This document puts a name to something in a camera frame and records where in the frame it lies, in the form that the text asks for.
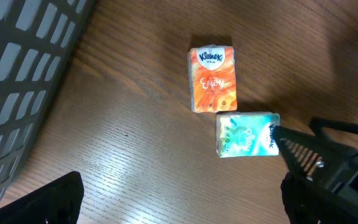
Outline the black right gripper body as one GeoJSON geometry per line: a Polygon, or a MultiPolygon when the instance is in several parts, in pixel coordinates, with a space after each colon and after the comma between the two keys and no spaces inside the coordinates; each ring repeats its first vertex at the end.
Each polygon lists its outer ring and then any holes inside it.
{"type": "Polygon", "coordinates": [[[326,173],[318,182],[328,192],[358,208],[358,153],[326,164],[326,173]]]}

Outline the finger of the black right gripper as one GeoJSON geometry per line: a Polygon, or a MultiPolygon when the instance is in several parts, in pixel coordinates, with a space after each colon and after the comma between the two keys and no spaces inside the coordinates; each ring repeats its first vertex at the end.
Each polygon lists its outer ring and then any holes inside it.
{"type": "Polygon", "coordinates": [[[311,119],[308,126],[312,130],[312,132],[314,132],[315,135],[319,138],[328,139],[327,135],[325,135],[322,131],[323,128],[331,128],[334,130],[344,131],[347,133],[358,135],[358,124],[348,123],[344,121],[335,121],[314,117],[311,119]]]}
{"type": "Polygon", "coordinates": [[[302,178],[328,180],[357,149],[333,141],[325,134],[310,135],[277,126],[273,131],[288,170],[302,178]]]}

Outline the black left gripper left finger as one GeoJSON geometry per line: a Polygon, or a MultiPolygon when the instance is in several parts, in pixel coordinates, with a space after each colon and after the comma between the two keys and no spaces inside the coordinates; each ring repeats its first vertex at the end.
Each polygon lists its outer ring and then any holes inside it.
{"type": "Polygon", "coordinates": [[[76,224],[84,187],[72,171],[0,208],[0,224],[76,224]]]}

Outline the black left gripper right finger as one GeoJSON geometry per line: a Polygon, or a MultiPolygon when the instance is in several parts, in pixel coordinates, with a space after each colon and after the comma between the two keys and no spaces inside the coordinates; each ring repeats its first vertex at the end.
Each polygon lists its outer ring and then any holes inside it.
{"type": "Polygon", "coordinates": [[[291,172],[280,188],[290,223],[358,224],[358,207],[291,172]]]}

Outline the small teal tissue pack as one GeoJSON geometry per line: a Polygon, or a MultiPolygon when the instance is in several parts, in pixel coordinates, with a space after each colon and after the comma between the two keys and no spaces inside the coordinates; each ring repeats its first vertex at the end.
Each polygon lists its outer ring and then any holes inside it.
{"type": "Polygon", "coordinates": [[[220,158],[277,156],[273,138],[280,115],[272,112],[229,112],[216,117],[216,150],[220,158]]]}

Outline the small orange tissue pack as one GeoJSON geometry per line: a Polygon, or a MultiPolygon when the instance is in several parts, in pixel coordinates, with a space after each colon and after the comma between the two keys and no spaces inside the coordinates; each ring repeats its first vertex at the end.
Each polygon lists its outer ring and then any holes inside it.
{"type": "Polygon", "coordinates": [[[234,48],[207,45],[188,52],[191,110],[217,113],[237,109],[234,48]]]}

